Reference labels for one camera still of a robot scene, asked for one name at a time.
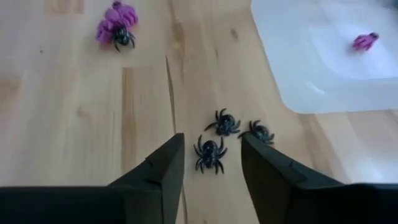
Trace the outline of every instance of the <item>black toy spider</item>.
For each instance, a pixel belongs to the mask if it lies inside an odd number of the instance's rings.
[[[250,121],[250,131],[245,131],[238,136],[238,138],[242,137],[246,133],[251,133],[258,140],[262,141],[264,144],[273,144],[272,141],[275,137],[275,134],[269,134],[268,128],[263,125],[258,125],[260,120],[255,121],[253,124]]]
[[[218,111],[216,111],[216,122],[209,124],[205,128],[207,131],[211,127],[216,127],[216,134],[219,136],[229,136],[229,134],[239,133],[241,130],[238,130],[241,125],[241,121],[239,120],[237,123],[235,122],[235,118],[230,114],[223,114],[226,108],[220,111],[220,116],[218,116]]]
[[[201,135],[200,135],[200,137],[198,138],[198,147],[196,147],[196,145],[193,145],[193,148],[195,149],[196,154],[199,156],[196,165],[196,170],[198,170],[198,168],[200,167],[200,170],[203,174],[204,173],[203,166],[206,166],[206,168],[208,169],[215,166],[216,174],[218,174],[218,167],[221,168],[221,171],[224,174],[224,166],[220,162],[220,159],[226,154],[228,148],[224,149],[223,137],[221,137],[221,145],[220,147],[218,147],[217,143],[215,143],[212,140],[209,140],[205,142],[204,145],[201,145]]]
[[[119,50],[117,43],[119,43],[123,46],[127,46],[131,42],[133,48],[136,46],[134,43],[135,37],[128,31],[127,27],[125,27],[125,26],[119,26],[119,27],[115,28],[113,30],[112,39],[113,39],[114,47],[116,48],[116,50],[118,50],[118,52],[120,52],[120,50]]]

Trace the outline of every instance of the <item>black spider on purple clay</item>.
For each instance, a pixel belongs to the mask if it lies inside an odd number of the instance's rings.
[[[193,145],[193,148],[195,149],[196,154],[199,156],[196,164],[196,170],[198,170],[198,168],[200,167],[200,170],[203,174],[203,166],[206,166],[207,169],[215,166],[216,174],[218,174],[218,167],[221,168],[221,171],[224,174],[224,166],[220,162],[220,159],[226,154],[228,148],[224,149],[223,137],[221,137],[221,145],[220,147],[218,147],[217,143],[212,140],[209,140],[205,142],[204,145],[201,145],[200,135],[198,138],[198,147],[196,145]]]
[[[229,136],[229,134],[239,133],[239,126],[241,125],[241,121],[235,122],[235,118],[230,114],[224,114],[226,108],[220,111],[220,116],[218,116],[218,111],[216,111],[216,122],[209,124],[205,131],[208,129],[215,127],[216,134],[219,136]]]
[[[258,125],[259,123],[260,120],[255,121],[254,123],[250,121],[250,131],[243,132],[238,136],[238,138],[242,137],[246,133],[250,133],[264,144],[273,144],[274,142],[272,140],[274,139],[275,134],[269,134],[268,128],[263,125]]]

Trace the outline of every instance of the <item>spider leg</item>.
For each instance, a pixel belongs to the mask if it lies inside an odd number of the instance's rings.
[[[201,157],[201,150],[200,150],[200,149],[198,150],[196,145],[193,145],[193,148],[195,149],[196,154],[197,154],[199,157]]]
[[[218,151],[221,152],[224,149],[224,138],[221,137],[221,144],[220,147],[218,148]]]
[[[113,45],[114,45],[114,48],[116,48],[116,50],[118,50],[118,52],[120,52],[119,47],[116,42],[116,39],[113,40]]]
[[[215,166],[216,166],[216,175],[217,175],[218,174],[218,164],[217,164],[217,162],[216,162]]]
[[[220,117],[223,116],[223,113],[224,113],[225,110],[226,110],[226,108],[224,108],[224,109],[222,109],[222,110],[220,111]]]
[[[214,122],[214,123],[209,124],[209,125],[205,128],[205,131],[207,131],[209,128],[211,128],[211,127],[217,125],[217,123],[218,123],[218,122]]]
[[[221,159],[221,158],[226,154],[226,152],[228,152],[228,148],[225,148],[224,151],[223,151],[222,153],[220,153],[220,154],[217,155],[217,157],[218,157],[219,159]]]
[[[201,162],[202,162],[202,159],[199,158],[199,159],[197,160],[196,170],[199,169],[199,165],[200,165]]]
[[[250,133],[250,131],[245,131],[245,132],[243,132],[242,134],[240,134],[240,135],[238,136],[238,138],[241,138],[242,136],[244,136],[244,135],[247,134],[247,133]]]
[[[241,120],[239,120],[233,127],[232,129],[237,129],[241,125]]]
[[[201,135],[200,135],[199,138],[198,138],[198,147],[199,147],[199,150],[200,150],[201,152],[203,152],[203,148],[202,148],[202,145],[201,145]]]
[[[216,164],[218,164],[221,168],[222,173],[224,174],[224,166],[220,161],[216,161]]]
[[[253,124],[253,128],[255,128],[260,122],[261,122],[261,120],[255,121],[254,124]]]
[[[129,37],[130,37],[130,41],[131,41],[132,47],[135,48],[135,47],[136,47],[136,44],[135,44],[135,42],[134,42],[134,39],[135,39],[134,35],[132,35],[132,34],[129,32]]]
[[[203,171],[203,161],[200,162],[200,170],[201,170],[201,173],[202,173],[202,174],[205,173],[205,172]]]
[[[271,134],[267,140],[265,140],[266,144],[273,144],[273,139],[275,137],[275,134]]]

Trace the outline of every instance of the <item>translucent white tray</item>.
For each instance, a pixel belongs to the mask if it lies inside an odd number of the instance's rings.
[[[252,0],[282,101],[298,113],[398,108],[398,10],[392,1]],[[354,52],[359,34],[380,38]]]

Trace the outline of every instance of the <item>wooden table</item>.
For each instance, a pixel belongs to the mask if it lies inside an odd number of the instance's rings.
[[[288,110],[248,0],[126,0],[140,21],[121,53],[94,38],[111,2],[0,3],[1,185],[105,185],[183,132],[177,223],[258,223],[236,136],[224,175],[195,171],[192,145],[220,141],[203,130],[222,108],[242,130],[262,119],[278,150],[342,182],[398,181],[398,112]]]

